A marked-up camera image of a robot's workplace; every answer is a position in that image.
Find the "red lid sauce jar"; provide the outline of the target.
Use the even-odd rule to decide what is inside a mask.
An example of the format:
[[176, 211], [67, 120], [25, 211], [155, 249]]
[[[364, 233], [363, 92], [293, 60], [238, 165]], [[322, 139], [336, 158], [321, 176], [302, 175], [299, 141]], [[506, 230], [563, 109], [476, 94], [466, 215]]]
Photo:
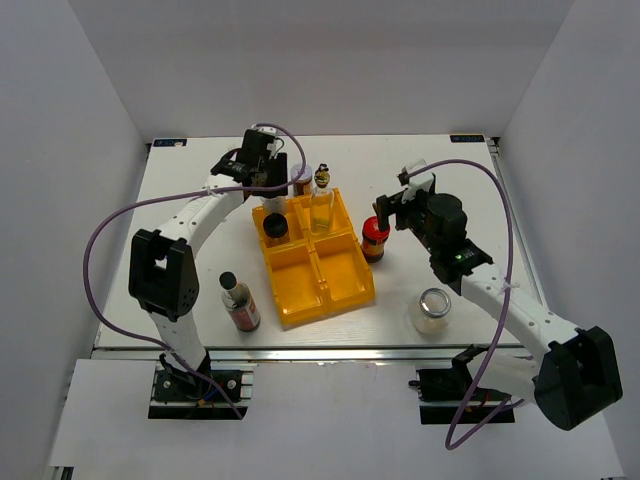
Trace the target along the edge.
[[362, 227], [361, 250], [368, 263], [376, 263], [384, 256], [390, 229], [382, 229], [376, 216], [367, 218]]

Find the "white powder jar black lid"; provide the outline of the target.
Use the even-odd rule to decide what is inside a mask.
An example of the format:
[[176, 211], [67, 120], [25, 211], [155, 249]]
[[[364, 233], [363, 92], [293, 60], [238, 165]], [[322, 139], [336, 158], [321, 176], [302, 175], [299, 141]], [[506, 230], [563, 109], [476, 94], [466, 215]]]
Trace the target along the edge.
[[287, 198], [285, 195], [269, 194], [262, 198], [262, 206], [265, 215], [272, 214], [285, 215], [287, 212]]

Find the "brown jar white lid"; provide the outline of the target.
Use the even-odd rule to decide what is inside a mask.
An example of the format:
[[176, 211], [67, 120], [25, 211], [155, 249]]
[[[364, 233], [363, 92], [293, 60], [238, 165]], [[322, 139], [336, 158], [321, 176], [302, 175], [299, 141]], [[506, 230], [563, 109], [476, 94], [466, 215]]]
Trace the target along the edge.
[[312, 190], [313, 170], [310, 165], [294, 164], [290, 168], [290, 177], [297, 178], [292, 185], [294, 197], [309, 195]]

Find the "glass spice jar black lid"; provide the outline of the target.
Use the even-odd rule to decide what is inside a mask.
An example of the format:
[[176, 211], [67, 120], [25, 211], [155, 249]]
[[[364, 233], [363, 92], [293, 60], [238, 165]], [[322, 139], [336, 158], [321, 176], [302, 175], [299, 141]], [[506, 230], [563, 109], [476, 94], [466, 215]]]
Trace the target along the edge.
[[289, 228], [285, 215], [272, 213], [263, 220], [265, 244], [268, 248], [274, 248], [289, 242]]

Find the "glass oil bottle gold stopper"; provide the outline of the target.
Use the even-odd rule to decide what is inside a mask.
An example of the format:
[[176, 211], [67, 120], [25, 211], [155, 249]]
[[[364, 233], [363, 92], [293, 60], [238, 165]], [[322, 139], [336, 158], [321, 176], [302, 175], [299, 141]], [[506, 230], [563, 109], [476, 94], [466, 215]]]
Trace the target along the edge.
[[310, 229], [314, 235], [330, 231], [334, 213], [334, 191], [330, 188], [329, 167], [321, 163], [314, 173], [310, 197]]

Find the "dark soy sauce bottle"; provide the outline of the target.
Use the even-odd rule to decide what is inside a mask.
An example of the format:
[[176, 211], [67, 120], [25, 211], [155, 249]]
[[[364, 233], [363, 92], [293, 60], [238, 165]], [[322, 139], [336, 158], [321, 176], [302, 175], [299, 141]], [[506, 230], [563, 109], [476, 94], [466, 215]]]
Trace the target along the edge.
[[256, 330], [261, 316], [248, 286], [239, 282], [229, 271], [219, 276], [219, 283], [222, 288], [221, 300], [236, 328], [245, 333]]

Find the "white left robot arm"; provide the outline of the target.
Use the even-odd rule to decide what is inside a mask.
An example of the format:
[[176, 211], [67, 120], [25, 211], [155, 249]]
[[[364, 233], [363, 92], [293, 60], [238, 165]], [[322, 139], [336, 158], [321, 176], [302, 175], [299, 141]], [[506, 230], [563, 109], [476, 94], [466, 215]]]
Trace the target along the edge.
[[128, 290], [155, 324], [169, 352], [164, 364], [180, 371], [177, 387], [199, 399], [211, 387], [209, 355], [192, 310], [199, 295], [198, 251], [236, 208], [251, 196], [279, 204], [288, 194], [287, 155], [273, 124], [257, 124], [241, 146], [211, 168], [198, 195], [153, 231], [140, 229], [130, 251]]

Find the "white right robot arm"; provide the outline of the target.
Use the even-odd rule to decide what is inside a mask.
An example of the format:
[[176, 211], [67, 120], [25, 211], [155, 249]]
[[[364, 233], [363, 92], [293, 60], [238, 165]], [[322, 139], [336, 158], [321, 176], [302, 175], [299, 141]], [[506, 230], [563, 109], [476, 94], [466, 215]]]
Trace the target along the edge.
[[524, 360], [471, 346], [452, 361], [453, 390], [472, 399], [485, 389], [536, 404], [556, 427], [569, 431], [623, 396], [614, 343], [599, 327], [582, 329], [507, 284], [492, 258], [467, 236], [461, 201], [418, 190], [382, 195], [378, 222], [396, 219], [429, 252], [435, 276], [496, 320], [528, 350]]

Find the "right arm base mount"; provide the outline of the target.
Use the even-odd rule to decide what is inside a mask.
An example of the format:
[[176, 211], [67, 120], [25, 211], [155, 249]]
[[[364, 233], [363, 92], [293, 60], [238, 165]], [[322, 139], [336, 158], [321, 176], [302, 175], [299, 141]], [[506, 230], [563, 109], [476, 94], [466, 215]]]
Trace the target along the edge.
[[[476, 355], [488, 349], [485, 345], [456, 345], [453, 348], [426, 350], [415, 373], [408, 380], [408, 388], [418, 397], [422, 425], [449, 425], [473, 379], [466, 364]], [[506, 406], [490, 420], [490, 423], [514, 423], [511, 401], [505, 393], [478, 387], [465, 407], [459, 423], [474, 425], [506, 400]]]

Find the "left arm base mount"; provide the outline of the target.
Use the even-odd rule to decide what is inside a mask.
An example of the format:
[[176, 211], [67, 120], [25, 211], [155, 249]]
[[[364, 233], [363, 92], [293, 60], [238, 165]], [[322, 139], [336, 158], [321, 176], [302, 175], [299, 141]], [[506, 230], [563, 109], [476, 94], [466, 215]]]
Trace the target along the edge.
[[156, 365], [148, 404], [150, 420], [240, 420], [251, 399], [253, 372], [242, 369], [214, 368], [212, 379], [234, 404], [239, 415], [220, 391], [209, 382], [185, 383]]

